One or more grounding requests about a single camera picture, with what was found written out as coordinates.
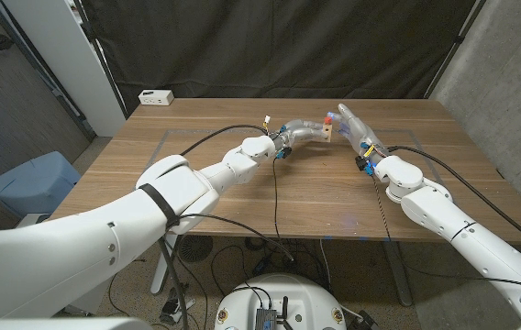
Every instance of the black clamp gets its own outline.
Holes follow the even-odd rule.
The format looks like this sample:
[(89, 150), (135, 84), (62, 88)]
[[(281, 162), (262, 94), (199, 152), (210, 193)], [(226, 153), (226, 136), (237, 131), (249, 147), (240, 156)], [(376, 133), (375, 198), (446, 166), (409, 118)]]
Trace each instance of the black clamp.
[(361, 171), (364, 171), (364, 169), (369, 165), (367, 159), (361, 156), (357, 156), (354, 160), (356, 161), (356, 166), (358, 166)]
[(139, 189), (145, 192), (165, 214), (165, 216), (167, 217), (166, 229), (169, 229), (172, 226), (179, 225), (179, 215), (175, 214), (175, 211), (172, 210), (172, 207), (169, 205), (169, 203), (167, 203), (167, 200), (164, 197), (162, 197), (161, 193), (158, 190), (156, 190), (153, 186), (151, 186), (148, 183), (144, 183), (143, 185), (139, 186)]

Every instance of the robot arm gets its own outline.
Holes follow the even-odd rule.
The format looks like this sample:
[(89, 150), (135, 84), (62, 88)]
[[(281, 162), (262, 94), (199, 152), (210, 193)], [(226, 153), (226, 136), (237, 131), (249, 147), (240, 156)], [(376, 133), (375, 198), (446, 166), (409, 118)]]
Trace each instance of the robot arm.
[[(446, 239), (483, 277), (521, 282), (521, 253), (462, 212), (452, 202), (449, 191), (424, 178), (418, 167), (389, 156), (372, 130), (345, 105), (340, 104), (338, 109), (340, 115), (328, 115), (340, 121), (339, 132), (359, 152), (357, 163), (381, 182), (389, 182), (387, 196), (400, 204), (412, 221)], [(491, 284), (521, 318), (521, 285), (500, 281)]]
[(0, 318), (48, 317), (122, 270), (167, 231), (183, 234), (234, 184), (294, 141), (325, 138), (313, 123), (286, 127), (278, 137), (249, 137), (221, 162), (192, 170), (173, 155), (148, 168), (137, 190), (92, 211), (0, 231)]

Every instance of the black curtain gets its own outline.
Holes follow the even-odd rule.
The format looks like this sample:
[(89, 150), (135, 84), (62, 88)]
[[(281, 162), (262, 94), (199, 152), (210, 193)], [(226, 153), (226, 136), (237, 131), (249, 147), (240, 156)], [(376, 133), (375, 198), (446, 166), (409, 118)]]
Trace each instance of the black curtain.
[(474, 0), (83, 0), (129, 112), (176, 97), (421, 98)]

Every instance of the metal stand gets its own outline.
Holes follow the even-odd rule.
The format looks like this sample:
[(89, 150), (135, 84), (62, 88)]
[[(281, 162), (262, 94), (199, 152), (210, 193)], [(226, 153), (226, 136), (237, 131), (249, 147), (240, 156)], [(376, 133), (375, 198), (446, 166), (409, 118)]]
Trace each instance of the metal stand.
[[(168, 234), (167, 235), (167, 242), (172, 247), (175, 247), (175, 242), (177, 241), (177, 236), (174, 234)], [(169, 247), (166, 247), (169, 250), (169, 253), (172, 256), (172, 251)], [(164, 286), (165, 282), (165, 276), (167, 275), (167, 263), (165, 262), (165, 258), (161, 253), (161, 256), (159, 257), (159, 264), (157, 265), (157, 270), (154, 272), (154, 278), (152, 279), (152, 285), (150, 285), (150, 293), (152, 294), (159, 294), (161, 293), (161, 289)]]
[(382, 249), (385, 251), (389, 266), (391, 266), (391, 272), (395, 280), (395, 286), (397, 288), (397, 297), (399, 303), (405, 307), (409, 307), (414, 303), (409, 291), (409, 283), (407, 282), (407, 275), (405, 274), (405, 268), (397, 253), (399, 246), (397, 242), (382, 242)]

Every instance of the cable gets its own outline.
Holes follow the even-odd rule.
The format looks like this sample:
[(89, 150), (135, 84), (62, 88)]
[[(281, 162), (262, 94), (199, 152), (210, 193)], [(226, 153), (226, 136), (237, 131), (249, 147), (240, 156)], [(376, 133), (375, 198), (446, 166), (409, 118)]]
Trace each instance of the cable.
[[(374, 180), (374, 177), (372, 177), (372, 182), (374, 183), (374, 188), (375, 188), (375, 190), (377, 192), (377, 200), (379, 202), (379, 209), (381, 210), (382, 221), (385, 224), (385, 231), (387, 232), (387, 237), (389, 238), (389, 241), (391, 242), (392, 239), (391, 239), (391, 235), (389, 234), (389, 226), (387, 225), (387, 219), (385, 218), (385, 213), (382, 210), (381, 198), (379, 197), (379, 187), (377, 186), (377, 182)], [(394, 254), (399, 258), (401, 263), (404, 265), (404, 267), (406, 267), (409, 270), (412, 270), (412, 271), (415, 271), (415, 272), (418, 272), (420, 274), (424, 274), (424, 275), (427, 275), (427, 276), (447, 278), (447, 279), (470, 280), (470, 281), (499, 281), (499, 282), (504, 282), (504, 283), (511, 283), (511, 284), (521, 285), (521, 282), (520, 281), (516, 281), (516, 280), (505, 280), (505, 279), (495, 279), (495, 278), (484, 278), (484, 277), (472, 277), (472, 276), (460, 276), (460, 275), (446, 275), (446, 274), (430, 273), (430, 272), (423, 271), (423, 270), (420, 270), (420, 269), (416, 269), (416, 268), (413, 268), (413, 267), (407, 265), (404, 262), (403, 258), (401, 258), (401, 254), (399, 253), (399, 251), (395, 250), (395, 248), (392, 248), (392, 250), (393, 250)]]
[(324, 244), (323, 239), (319, 240), (319, 247), (322, 249), (322, 256), (324, 256), (324, 262), (326, 263), (326, 271), (327, 271), (327, 284), (332, 287), (332, 278), (330, 277), (330, 267), (327, 265), (326, 252), (324, 252)]
[(251, 289), (251, 290), (253, 290), (253, 291), (255, 291), (255, 290), (260, 290), (260, 291), (264, 292), (264, 294), (266, 294), (267, 297), (269, 298), (269, 309), (272, 308), (272, 299), (271, 299), (271, 296), (270, 296), (269, 293), (266, 292), (263, 288), (248, 286), (248, 287), (243, 287), (243, 288), (236, 288), (236, 289), (232, 290), (232, 292), (239, 292), (239, 291), (247, 290), (247, 289)]
[(197, 326), (197, 330), (199, 330), (199, 324), (197, 323), (197, 320), (195, 320), (194, 316), (187, 313), (187, 316), (191, 317), (192, 320), (195, 322), (195, 326)]
[(169, 327), (165, 324), (151, 324), (150, 326), (162, 326), (163, 328), (167, 329), (167, 330), (171, 330), (169, 329)]
[[(291, 245), (288, 240), (285, 240), (283, 242), (285, 245)], [(326, 272), (326, 268), (324, 267), (324, 264), (322, 263), (322, 261), (320, 260), (320, 258), (318, 258), (316, 256), (316, 254), (312, 253), (309, 251), (309, 249), (305, 246), (305, 244), (301, 243), (300, 244), (304, 249), (305, 251), (302, 251), (302, 250), (298, 250), (298, 251), (295, 251), (295, 258), (299, 260), (299, 257), (297, 256), (297, 254), (301, 253), (301, 254), (306, 254), (308, 255), (309, 257), (311, 257), (311, 259), (314, 261), (314, 264), (316, 265), (316, 274), (317, 274), (317, 279), (312, 279), (311, 277), (307, 276), (306, 274), (304, 274), (303, 272), (301, 272), (299, 269), (295, 269), (295, 273), (299, 274), (299, 275), (302, 275), (308, 279), (311, 279), (312, 281), (315, 281), (315, 282), (321, 282), (320, 285), (322, 287), (324, 287), (325, 289), (329, 290), (329, 284), (328, 284), (328, 281), (327, 281), (327, 272)], [(265, 253), (265, 257), (269, 257), (269, 262), (271, 263), (271, 265), (273, 267), (275, 267), (276, 269), (278, 270), (284, 270), (286, 269), (285, 266), (280, 266), (280, 265), (277, 265), (275, 264), (273, 261), (272, 261), (272, 255), (273, 254), (282, 254), (281, 251), (277, 251), (277, 250), (273, 250), (271, 249), (270, 247), (266, 247), (266, 249), (268, 249), (271, 254), (270, 255), (266, 255)]]
[(277, 173), (275, 172), (275, 161), (277, 159), (272, 160), (272, 177), (275, 180), (275, 231), (277, 232), (277, 238), (279, 238), (279, 243), (281, 243), (281, 235), (279, 235), (279, 228), (277, 227)]
[[(167, 270), (169, 271), (169, 275), (171, 275), (173, 286), (175, 287), (175, 291), (177, 292), (177, 299), (179, 300), (179, 307), (183, 313), (187, 314), (187, 307), (185, 305), (185, 296), (183, 293), (183, 287), (179, 282), (179, 278), (177, 277), (177, 272), (175, 271), (175, 267), (172, 264), (171, 256), (169, 255), (169, 250), (163, 244), (161, 244), (161, 253), (165, 258), (165, 263), (167, 263)], [(187, 321), (187, 317), (182, 317), (183, 320), (183, 330), (189, 330), (189, 323)]]
[(443, 161), (441, 161), (440, 159), (437, 159), (436, 157), (434, 157), (432, 155), (427, 154), (424, 151), (421, 151), (421, 150), (416, 149), (416, 148), (406, 147), (406, 146), (394, 146), (394, 147), (388, 148), (387, 150), (389, 150), (389, 152), (393, 152), (393, 151), (396, 151), (398, 149), (412, 151), (412, 152), (420, 154), (420, 155), (422, 155), (422, 156), (424, 156), (424, 157), (426, 157), (426, 158), (428, 158), (430, 160), (435, 161), (441, 167), (443, 167), (444, 169), (449, 171), (452, 175), (454, 175), (454, 177), (456, 179), (458, 179), (460, 182), (462, 182), (462, 184), (464, 184), (467, 188), (469, 188), (474, 194), (476, 194), (479, 198), (481, 198), (483, 202), (485, 202), (487, 205), (489, 205), (503, 219), (507, 220), (507, 222), (509, 224), (511, 224), (511, 226), (514, 226), (515, 229), (517, 229), (517, 230), (519, 230), (521, 232), (521, 225), (520, 224), (518, 224), (514, 219), (509, 217), (509, 215), (505, 214), (505, 212), (501, 211), (501, 209), (499, 209), (495, 204), (491, 203), (491, 201), (489, 201), (489, 199), (487, 199), (482, 193), (480, 193), (478, 190), (476, 190), (470, 183), (468, 183), (466, 180), (464, 180), (464, 178), (462, 178), (456, 171), (454, 171), (450, 166), (445, 164)]
[[(132, 262), (137, 262), (137, 261), (146, 262), (147, 260), (140, 258), (140, 259), (133, 260)], [(112, 315), (116, 315), (116, 314), (125, 314), (127, 317), (130, 317), (130, 314), (128, 312), (119, 309), (116, 306), (116, 304), (114, 303), (114, 301), (112, 300), (112, 284), (114, 284), (114, 280), (116, 279), (117, 274), (119, 274), (119, 272), (114, 274), (114, 277), (112, 277), (112, 281), (110, 281), (110, 285), (107, 287), (107, 299), (110, 301), (110, 304), (112, 305), (112, 307), (114, 307), (114, 309), (116, 309), (118, 312), (111, 313), (108, 316), (112, 316)]]
[(190, 217), (190, 216), (208, 217), (208, 218), (212, 218), (212, 219), (216, 219), (216, 220), (221, 220), (221, 221), (227, 222), (227, 223), (232, 224), (232, 225), (241, 226), (241, 227), (251, 231), (252, 233), (256, 234), (258, 237), (264, 239), (268, 243), (271, 243), (271, 244), (275, 245), (276, 247), (280, 248), (287, 255), (287, 257), (289, 257), (289, 259), (291, 261), (294, 261), (294, 256), (283, 245), (273, 241), (272, 239), (269, 239), (265, 235), (259, 233), (258, 231), (256, 231), (255, 229), (253, 229), (253, 228), (251, 228), (251, 227), (249, 227), (247, 225), (241, 224), (240, 222), (237, 222), (237, 221), (234, 221), (234, 220), (226, 219), (225, 217), (212, 215), (212, 214), (211, 215), (210, 214), (189, 214), (189, 215), (188, 214), (184, 214), (184, 215), (180, 215), (179, 219), (184, 219), (184, 218)]
[(344, 307), (344, 306), (340, 305), (340, 308), (342, 308), (342, 310), (343, 310), (343, 311), (346, 311), (346, 313), (348, 313), (348, 314), (352, 314), (352, 315), (354, 315), (354, 316), (356, 316), (356, 317), (359, 317), (361, 320), (363, 319), (363, 317), (360, 316), (360, 314), (358, 314), (358, 313), (356, 313), (356, 312), (350, 310), (350, 308), (348, 308), (348, 307)]
[(227, 126), (227, 127), (224, 127), (222, 129), (218, 129), (216, 132), (208, 135), (207, 137), (204, 137), (202, 139), (200, 139), (199, 141), (195, 142), (191, 147), (187, 148), (184, 152), (180, 153), (181, 156), (185, 156), (189, 151), (195, 149), (195, 147), (199, 146), (200, 144), (206, 142), (208, 139), (210, 138), (213, 138), (215, 137), (216, 135), (222, 133), (222, 132), (225, 132), (229, 129), (232, 129), (232, 128), (254, 128), (254, 129), (258, 129), (259, 131), (262, 132), (262, 134), (264, 135), (268, 135), (268, 132), (266, 129), (260, 127), (260, 126), (256, 126), (256, 125), (232, 125), (232, 126)]
[[(167, 240), (165, 239), (165, 244), (167, 245), (167, 247), (169, 247), (171, 249), (171, 251), (174, 250), (174, 248), (171, 246), (171, 244), (169, 244), (169, 242), (167, 242)], [(181, 264), (181, 266), (187, 270), (187, 272), (191, 275), (191, 277), (194, 278), (194, 280), (197, 282), (197, 285), (199, 285), (199, 288), (202, 290), (202, 292), (204, 293), (204, 297), (205, 297), (205, 320), (204, 320), (204, 329), (207, 327), (207, 292), (205, 292), (205, 289), (204, 289), (204, 286), (202, 285), (202, 283), (195, 277), (194, 273), (187, 268), (187, 266), (185, 266), (185, 264), (183, 263), (183, 260), (181, 259), (181, 256), (179, 254), (177, 254), (177, 260), (179, 261), (179, 263)]]
[[(249, 279), (249, 274), (246, 272), (246, 267), (244, 265), (244, 251), (242, 250), (242, 247), (239, 247), (239, 246), (236, 246), (236, 245), (231, 245), (231, 246), (224, 247), (221, 250), (217, 251), (217, 253), (212, 258), (212, 263), (210, 264), (210, 269), (212, 270), (212, 279), (214, 280), (214, 283), (216, 284), (217, 288), (220, 290), (220, 293), (222, 293), (222, 298), (226, 297), (226, 294), (224, 293), (224, 291), (220, 287), (220, 284), (217, 282), (216, 274), (214, 273), (214, 264), (215, 264), (214, 260), (216, 260), (217, 256), (222, 251), (227, 250), (229, 248), (237, 248), (238, 250), (240, 250), (240, 256), (242, 257), (242, 271), (244, 272), (244, 276), (245, 276), (244, 283), (247, 285), (247, 287), (251, 288), (249, 283), (247, 282), (247, 280)], [(258, 292), (256, 292), (254, 289), (253, 289), (253, 291), (257, 295), (257, 297), (259, 298), (260, 308), (263, 308), (263, 306), (262, 306), (262, 298), (259, 296)]]

